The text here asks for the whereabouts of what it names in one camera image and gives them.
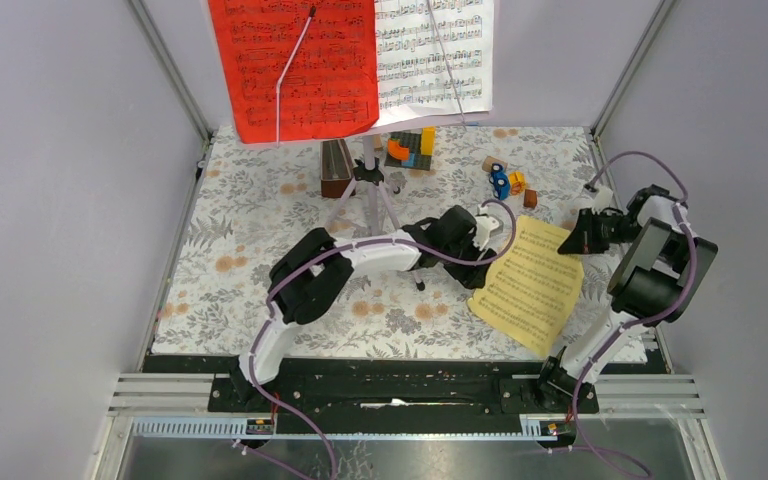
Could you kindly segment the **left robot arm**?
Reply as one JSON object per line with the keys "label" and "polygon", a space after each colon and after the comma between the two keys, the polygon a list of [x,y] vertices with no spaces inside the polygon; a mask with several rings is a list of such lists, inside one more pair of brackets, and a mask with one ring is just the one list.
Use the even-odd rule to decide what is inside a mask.
{"label": "left robot arm", "polygon": [[324,316],[355,277],[441,265],[464,288],[483,287],[499,256],[490,241],[502,229],[486,207],[471,213],[454,206],[388,235],[338,239],[323,228],[308,232],[269,272],[269,317],[238,358],[242,375],[232,386],[232,398],[248,411],[264,407],[267,384],[278,376],[300,328]]}

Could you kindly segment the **yellow sheet music page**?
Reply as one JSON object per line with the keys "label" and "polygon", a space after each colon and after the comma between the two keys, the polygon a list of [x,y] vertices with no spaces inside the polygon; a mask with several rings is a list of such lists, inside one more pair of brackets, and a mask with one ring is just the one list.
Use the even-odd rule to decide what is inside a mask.
{"label": "yellow sheet music page", "polygon": [[489,268],[467,301],[472,314],[534,354],[549,355],[578,301],[584,270],[579,256],[558,248],[568,231],[521,216],[510,249]]}

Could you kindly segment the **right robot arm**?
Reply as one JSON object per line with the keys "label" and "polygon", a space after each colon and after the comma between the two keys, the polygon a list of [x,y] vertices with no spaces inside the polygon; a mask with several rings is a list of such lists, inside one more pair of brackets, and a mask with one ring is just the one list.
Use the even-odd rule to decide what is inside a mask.
{"label": "right robot arm", "polygon": [[657,185],[639,190],[624,210],[596,200],[578,210],[559,254],[602,254],[622,244],[629,248],[608,282],[608,307],[578,340],[548,357],[531,383],[531,397],[543,410],[580,407],[624,345],[684,313],[719,252],[715,243],[692,231],[687,212],[685,202]]}

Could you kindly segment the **white sheet music page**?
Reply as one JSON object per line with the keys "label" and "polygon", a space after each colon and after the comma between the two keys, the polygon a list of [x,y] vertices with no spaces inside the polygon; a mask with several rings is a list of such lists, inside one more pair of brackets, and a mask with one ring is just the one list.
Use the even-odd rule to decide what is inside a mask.
{"label": "white sheet music page", "polygon": [[496,3],[376,1],[377,128],[493,108]]}

